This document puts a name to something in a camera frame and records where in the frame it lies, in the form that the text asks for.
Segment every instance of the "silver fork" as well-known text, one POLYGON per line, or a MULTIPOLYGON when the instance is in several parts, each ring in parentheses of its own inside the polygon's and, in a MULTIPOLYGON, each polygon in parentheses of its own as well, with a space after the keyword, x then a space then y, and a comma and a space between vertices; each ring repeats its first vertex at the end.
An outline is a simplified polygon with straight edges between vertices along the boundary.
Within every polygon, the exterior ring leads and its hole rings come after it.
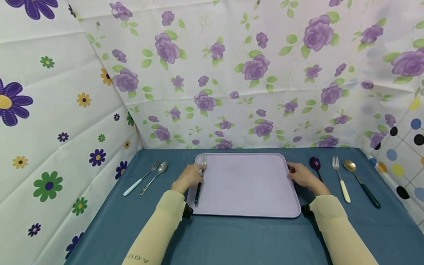
POLYGON ((338 156, 333 156, 333 168, 337 171, 337 175, 339 176, 340 187, 342 188, 343 197, 345 198, 345 201, 347 203, 350 203, 351 201, 350 201, 349 193, 347 192, 346 185, 344 181, 342 180, 342 177, 340 176, 340 172, 339 172, 340 165, 339 165, 338 156))

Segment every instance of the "beige sleeve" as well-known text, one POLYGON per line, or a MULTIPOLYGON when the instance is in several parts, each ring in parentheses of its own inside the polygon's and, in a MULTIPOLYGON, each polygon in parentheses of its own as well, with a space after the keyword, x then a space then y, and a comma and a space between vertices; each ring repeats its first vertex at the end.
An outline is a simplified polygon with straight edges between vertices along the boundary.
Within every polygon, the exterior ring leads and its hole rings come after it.
POLYGON ((182 219, 184 207, 182 194, 173 190, 166 191, 122 265, 160 265, 169 241, 182 219))
POLYGON ((334 265, 378 265, 335 196, 317 196, 310 204, 310 210, 315 215, 334 265))

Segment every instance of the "lavender plastic tray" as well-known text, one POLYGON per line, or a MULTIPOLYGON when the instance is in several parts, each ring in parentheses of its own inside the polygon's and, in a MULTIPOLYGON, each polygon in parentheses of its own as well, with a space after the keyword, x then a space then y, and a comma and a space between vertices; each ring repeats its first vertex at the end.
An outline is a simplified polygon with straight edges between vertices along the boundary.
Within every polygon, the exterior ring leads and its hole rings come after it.
POLYGON ((279 153, 207 153, 208 168, 194 205, 197 186, 187 203, 196 215, 298 217, 301 208, 286 159, 279 153))

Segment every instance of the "spoon with dark green handle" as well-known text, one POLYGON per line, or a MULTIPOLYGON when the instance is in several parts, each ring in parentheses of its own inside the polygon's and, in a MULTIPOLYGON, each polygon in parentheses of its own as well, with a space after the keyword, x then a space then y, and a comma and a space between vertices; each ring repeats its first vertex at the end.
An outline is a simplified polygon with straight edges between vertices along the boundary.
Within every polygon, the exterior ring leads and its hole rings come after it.
POLYGON ((359 184, 361 185, 361 188, 364 190, 365 194, 368 196, 368 199, 370 199, 370 201, 372 202, 372 204, 377 208, 380 209, 381 205, 380 203, 377 201, 377 199, 375 198, 375 196, 372 194, 372 192, 369 190, 369 188, 362 183, 362 181, 358 178, 358 176, 355 174, 355 170, 356 170, 356 165, 354 162, 350 161, 350 160, 345 160, 343 162, 343 166, 345 167, 345 169, 347 169, 348 171, 352 172, 355 175, 355 178, 358 180, 359 184))

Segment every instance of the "fabric wall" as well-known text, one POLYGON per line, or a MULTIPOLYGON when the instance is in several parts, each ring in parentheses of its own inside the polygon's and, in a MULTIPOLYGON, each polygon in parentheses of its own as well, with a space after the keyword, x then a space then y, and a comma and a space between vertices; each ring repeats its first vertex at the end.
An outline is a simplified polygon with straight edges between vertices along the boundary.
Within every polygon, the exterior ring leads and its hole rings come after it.
POLYGON ((63 264, 139 147, 78 18, 0 1, 2 265, 63 264))

